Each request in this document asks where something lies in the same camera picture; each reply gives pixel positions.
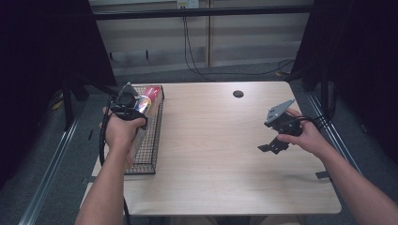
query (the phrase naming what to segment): person's right hand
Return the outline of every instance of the person's right hand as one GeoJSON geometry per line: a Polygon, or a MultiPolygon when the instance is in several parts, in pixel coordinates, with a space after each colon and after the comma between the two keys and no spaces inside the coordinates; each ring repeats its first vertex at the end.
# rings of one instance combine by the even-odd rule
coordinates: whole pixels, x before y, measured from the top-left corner
{"type": "MultiPolygon", "coordinates": [[[[301,114],[295,110],[287,109],[287,113],[297,117],[301,114]]],[[[324,151],[330,148],[330,144],[322,137],[318,129],[310,121],[301,121],[303,128],[302,134],[298,137],[279,134],[278,140],[284,143],[292,143],[299,145],[302,149],[313,153],[316,157],[320,157],[324,151]]]]}
{"type": "Polygon", "coordinates": [[[106,143],[110,149],[124,149],[126,155],[132,145],[137,128],[145,124],[145,119],[124,121],[111,111],[108,111],[108,114],[110,114],[110,118],[106,128],[106,143]]]}

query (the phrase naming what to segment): person's left hand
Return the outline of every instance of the person's left hand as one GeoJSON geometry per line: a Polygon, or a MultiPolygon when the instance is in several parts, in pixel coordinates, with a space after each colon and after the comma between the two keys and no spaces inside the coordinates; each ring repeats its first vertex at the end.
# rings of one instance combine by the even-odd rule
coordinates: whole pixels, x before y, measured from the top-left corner
{"type": "Polygon", "coordinates": [[[110,149],[125,149],[127,154],[131,142],[134,140],[137,128],[145,124],[145,119],[138,118],[131,121],[124,121],[111,111],[108,111],[108,114],[111,117],[106,128],[105,140],[110,149]]]}

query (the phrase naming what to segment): aluminum rail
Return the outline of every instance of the aluminum rail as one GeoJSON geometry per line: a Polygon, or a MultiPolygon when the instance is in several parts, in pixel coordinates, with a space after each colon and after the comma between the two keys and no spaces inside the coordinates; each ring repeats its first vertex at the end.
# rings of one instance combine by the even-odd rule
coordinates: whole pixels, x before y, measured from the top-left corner
{"type": "Polygon", "coordinates": [[[50,191],[51,185],[56,176],[56,172],[58,171],[59,165],[61,164],[61,161],[69,146],[70,140],[72,139],[73,134],[77,128],[79,119],[84,110],[84,106],[85,102],[77,107],[76,110],[77,116],[75,117],[69,129],[64,131],[61,141],[59,142],[55,150],[53,159],[51,160],[46,173],[43,175],[43,178],[38,186],[38,189],[36,190],[35,195],[33,196],[28,206],[26,207],[23,216],[19,222],[19,225],[33,225],[36,223],[38,214],[41,210],[41,207],[44,204],[47,194],[50,191]]]}
{"type": "Polygon", "coordinates": [[[231,16],[231,15],[255,15],[255,14],[289,14],[327,12],[335,9],[335,6],[288,6],[288,7],[213,7],[213,8],[185,8],[185,9],[160,9],[144,11],[102,11],[93,14],[63,14],[53,15],[67,20],[126,20],[172,17],[201,17],[201,16],[231,16]]]}
{"type": "MultiPolygon", "coordinates": [[[[309,94],[308,98],[313,105],[315,112],[318,116],[322,115],[322,109],[321,109],[321,103],[319,102],[319,99],[313,95],[309,94]]],[[[331,121],[325,125],[325,131],[328,133],[328,136],[333,143],[334,147],[337,149],[337,151],[345,158],[348,163],[351,164],[360,174],[362,174],[362,171],[360,170],[360,167],[357,165],[355,160],[352,158],[347,146],[344,144],[343,139],[337,132],[336,128],[334,125],[331,123],[331,121]]]]}

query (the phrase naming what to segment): wire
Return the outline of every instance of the wire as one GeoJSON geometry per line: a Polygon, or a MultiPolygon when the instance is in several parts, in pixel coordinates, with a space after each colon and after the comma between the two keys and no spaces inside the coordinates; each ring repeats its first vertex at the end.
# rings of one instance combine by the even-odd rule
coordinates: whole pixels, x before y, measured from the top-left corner
{"type": "Polygon", "coordinates": [[[336,112],[336,102],[337,102],[337,97],[339,95],[339,92],[336,88],[336,85],[333,85],[333,94],[332,94],[332,99],[330,106],[328,107],[328,110],[324,112],[322,115],[316,117],[315,119],[319,119],[320,121],[320,128],[324,128],[325,126],[329,125],[331,122],[331,118],[336,112]]]}
{"type": "MultiPolygon", "coordinates": [[[[329,113],[329,114],[334,113],[334,109],[335,109],[334,106],[332,106],[330,108],[331,108],[331,110],[327,113],[329,113]]],[[[312,118],[312,117],[305,116],[305,115],[300,115],[300,116],[296,116],[294,119],[292,119],[290,121],[287,121],[287,122],[281,124],[281,127],[287,126],[296,121],[300,121],[300,122],[301,121],[309,121],[309,122],[313,123],[314,126],[320,131],[322,128],[324,128],[325,126],[327,126],[330,123],[330,120],[328,119],[328,117],[329,116],[326,114],[322,114],[316,118],[312,118]]]]}
{"type": "MultiPolygon", "coordinates": [[[[111,112],[111,114],[109,114],[111,102],[114,99],[115,99],[115,96],[109,96],[109,98],[108,98],[108,103],[106,106],[105,114],[103,115],[103,118],[102,118],[102,126],[101,126],[100,133],[99,133],[99,163],[100,163],[101,167],[103,166],[103,163],[105,162],[104,149],[105,149],[105,143],[106,143],[106,140],[105,140],[106,128],[108,127],[108,122],[109,122],[112,114],[115,113],[115,112],[111,112]]],[[[129,208],[127,206],[126,199],[124,197],[123,197],[123,209],[125,212],[126,223],[128,225],[131,225],[129,208]]]]}
{"type": "Polygon", "coordinates": [[[193,59],[193,55],[192,55],[192,50],[191,50],[191,41],[190,41],[190,35],[189,35],[189,30],[188,30],[188,23],[187,23],[187,18],[183,17],[183,22],[184,22],[184,56],[185,56],[185,63],[187,64],[188,69],[193,72],[196,73],[198,75],[200,75],[202,78],[204,78],[205,80],[211,81],[211,82],[216,82],[215,80],[209,79],[207,77],[205,77],[206,75],[246,75],[246,76],[260,76],[260,75],[266,75],[272,72],[276,72],[279,71],[281,68],[284,68],[286,66],[288,66],[289,64],[295,62],[295,60],[293,59],[286,59],[283,60],[281,62],[278,63],[278,67],[267,71],[267,72],[261,72],[261,73],[236,73],[236,72],[207,72],[207,73],[203,73],[201,71],[199,71],[199,69],[197,68],[195,61],[193,59]],[[188,46],[189,46],[189,50],[190,50],[190,55],[191,55],[191,60],[192,60],[192,64],[193,64],[193,68],[190,67],[189,63],[188,63],[188,59],[187,59],[187,42],[188,42],[188,46]]]}

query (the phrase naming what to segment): wire mesh basket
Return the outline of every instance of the wire mesh basket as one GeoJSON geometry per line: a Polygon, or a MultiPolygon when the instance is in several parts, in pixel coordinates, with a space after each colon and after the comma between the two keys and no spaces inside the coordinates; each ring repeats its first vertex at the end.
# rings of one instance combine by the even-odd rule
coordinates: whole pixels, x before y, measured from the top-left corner
{"type": "MultiPolygon", "coordinates": [[[[142,95],[145,86],[134,86],[139,95],[142,95]]],[[[155,174],[158,159],[159,138],[161,135],[161,115],[163,111],[164,96],[161,98],[159,108],[155,115],[149,119],[146,135],[143,143],[135,156],[134,162],[129,169],[125,169],[125,175],[155,174]]]]}

